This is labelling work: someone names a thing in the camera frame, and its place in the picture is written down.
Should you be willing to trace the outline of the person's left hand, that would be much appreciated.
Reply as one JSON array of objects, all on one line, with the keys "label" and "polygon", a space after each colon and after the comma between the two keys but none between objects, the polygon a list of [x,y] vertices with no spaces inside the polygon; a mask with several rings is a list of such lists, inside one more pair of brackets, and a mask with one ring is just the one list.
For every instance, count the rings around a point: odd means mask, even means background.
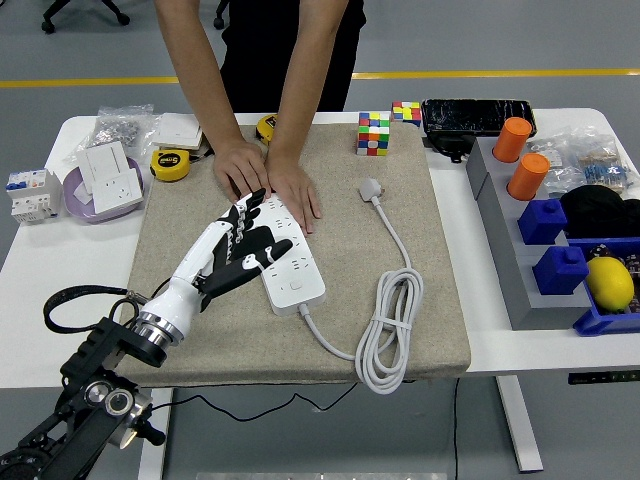
[{"label": "person's left hand", "polygon": [[321,218],[320,201],[315,185],[299,164],[299,157],[271,149],[265,167],[270,187],[297,221],[305,235],[315,231]]}]

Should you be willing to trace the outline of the person's right hand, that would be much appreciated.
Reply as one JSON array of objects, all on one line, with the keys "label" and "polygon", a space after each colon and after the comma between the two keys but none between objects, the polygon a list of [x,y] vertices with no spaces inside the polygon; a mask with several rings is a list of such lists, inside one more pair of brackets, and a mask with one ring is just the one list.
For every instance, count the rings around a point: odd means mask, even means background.
[{"label": "person's right hand", "polygon": [[216,143],[214,152],[214,173],[230,202],[261,189],[270,195],[265,160],[258,146],[238,137]]}]

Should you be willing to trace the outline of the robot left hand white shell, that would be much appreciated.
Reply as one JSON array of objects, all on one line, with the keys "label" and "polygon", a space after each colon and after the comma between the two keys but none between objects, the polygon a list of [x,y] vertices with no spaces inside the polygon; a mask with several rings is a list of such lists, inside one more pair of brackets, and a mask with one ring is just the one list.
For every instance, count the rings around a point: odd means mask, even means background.
[{"label": "robot left hand white shell", "polygon": [[275,240],[266,226],[256,227],[263,189],[234,203],[210,223],[188,250],[159,297],[140,310],[135,330],[158,329],[173,343],[190,330],[191,320],[208,302],[253,280],[283,257],[290,240]]}]

